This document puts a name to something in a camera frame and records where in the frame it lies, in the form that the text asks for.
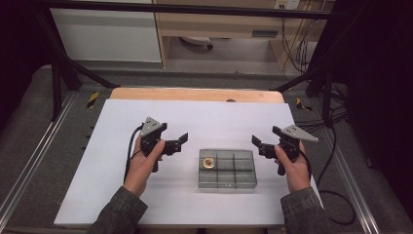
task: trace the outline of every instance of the gray sleeve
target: gray sleeve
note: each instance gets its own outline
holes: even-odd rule
[[[282,198],[287,233],[332,233],[319,198],[312,187]]]
[[[122,186],[100,212],[88,233],[134,233],[147,208]]]

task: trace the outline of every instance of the human hand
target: human hand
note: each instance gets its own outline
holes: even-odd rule
[[[140,197],[146,188],[146,180],[152,173],[152,169],[157,160],[162,160],[161,153],[164,150],[165,141],[159,140],[152,152],[145,157],[140,151],[140,136],[137,138],[131,158],[131,166],[124,182],[124,187],[136,197]]]
[[[304,144],[301,141],[300,149],[305,153]],[[289,193],[310,187],[309,171],[304,157],[300,154],[293,163],[288,159],[281,147],[276,145],[275,150],[279,163],[285,168]]]

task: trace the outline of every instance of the clear plastic box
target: clear plastic box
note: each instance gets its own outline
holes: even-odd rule
[[[199,188],[253,189],[256,185],[251,150],[200,150]]]

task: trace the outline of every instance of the tape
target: tape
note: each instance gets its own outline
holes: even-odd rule
[[[305,109],[307,111],[313,111],[313,108],[311,106],[305,106],[301,103],[300,97],[297,98],[297,108]]]
[[[94,107],[94,103],[97,100],[97,97],[99,96],[99,92],[94,92],[89,99],[88,105],[86,106],[88,109],[92,109]]]

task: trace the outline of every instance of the white table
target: white table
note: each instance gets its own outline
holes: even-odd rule
[[[122,185],[131,133],[151,116],[168,123],[163,139],[189,134],[182,152],[164,156],[141,200],[148,210],[142,227],[272,227],[283,224],[280,198],[288,194],[278,166],[258,155],[256,135],[278,143],[272,127],[293,119],[287,104],[183,100],[108,99],[57,214],[55,224],[71,228],[92,224]],[[252,150],[257,186],[250,193],[205,193],[198,188],[201,148]]]

